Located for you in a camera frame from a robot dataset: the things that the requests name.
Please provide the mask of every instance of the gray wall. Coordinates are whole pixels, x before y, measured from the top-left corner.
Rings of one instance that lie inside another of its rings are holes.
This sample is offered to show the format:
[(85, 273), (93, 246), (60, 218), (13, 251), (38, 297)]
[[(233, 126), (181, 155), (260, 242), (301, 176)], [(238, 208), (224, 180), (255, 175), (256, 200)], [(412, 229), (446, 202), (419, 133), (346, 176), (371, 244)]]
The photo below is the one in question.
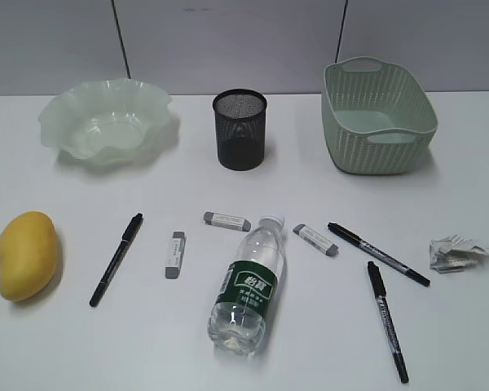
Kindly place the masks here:
[(319, 91), (345, 0), (116, 0), (132, 76), (172, 94)]
[[(346, 0), (115, 0), (132, 77), (171, 94), (319, 92)], [(349, 0), (339, 59), (489, 90), (489, 0)], [(0, 94), (126, 76), (110, 0), (0, 0)]]
[(0, 95), (124, 76), (110, 0), (0, 0)]
[(429, 91), (489, 90), (489, 0), (350, 0), (339, 59), (362, 54)]

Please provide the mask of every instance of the pale green bowl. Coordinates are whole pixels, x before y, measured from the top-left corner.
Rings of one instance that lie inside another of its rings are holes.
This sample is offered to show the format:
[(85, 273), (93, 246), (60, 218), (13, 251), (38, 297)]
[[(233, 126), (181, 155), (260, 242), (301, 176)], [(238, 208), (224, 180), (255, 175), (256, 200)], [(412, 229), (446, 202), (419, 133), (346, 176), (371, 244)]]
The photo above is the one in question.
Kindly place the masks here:
[(93, 164), (133, 160), (169, 122), (169, 95), (132, 79), (80, 84), (52, 99), (38, 118), (42, 144)]

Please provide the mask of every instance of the black mesh pen holder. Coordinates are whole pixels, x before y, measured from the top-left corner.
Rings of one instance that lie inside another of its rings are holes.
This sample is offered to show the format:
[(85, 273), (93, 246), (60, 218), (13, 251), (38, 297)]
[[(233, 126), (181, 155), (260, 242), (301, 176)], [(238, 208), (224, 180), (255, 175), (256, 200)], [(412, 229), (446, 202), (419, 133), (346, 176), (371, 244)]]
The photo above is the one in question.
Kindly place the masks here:
[(229, 90), (214, 99), (219, 163), (246, 171), (264, 159), (267, 100), (252, 90)]

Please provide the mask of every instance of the plastic bottle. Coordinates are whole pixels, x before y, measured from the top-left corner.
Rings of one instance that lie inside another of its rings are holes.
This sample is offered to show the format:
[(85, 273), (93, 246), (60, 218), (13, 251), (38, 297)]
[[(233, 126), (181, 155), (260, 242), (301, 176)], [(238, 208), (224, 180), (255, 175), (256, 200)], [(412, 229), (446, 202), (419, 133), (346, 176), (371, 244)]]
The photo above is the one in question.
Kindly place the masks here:
[(283, 217), (261, 217), (237, 250), (208, 322), (216, 346), (251, 354), (261, 344), (284, 267), (283, 226)]

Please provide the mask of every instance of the green bottle label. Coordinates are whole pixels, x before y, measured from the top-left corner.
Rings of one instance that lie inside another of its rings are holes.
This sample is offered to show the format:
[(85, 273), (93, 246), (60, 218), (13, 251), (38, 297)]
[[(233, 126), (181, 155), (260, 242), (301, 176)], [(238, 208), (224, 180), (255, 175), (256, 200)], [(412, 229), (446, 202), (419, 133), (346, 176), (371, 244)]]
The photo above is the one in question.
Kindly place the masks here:
[(228, 268), (216, 304), (242, 305), (265, 319), (276, 287), (277, 277), (267, 267), (251, 261), (236, 261)]

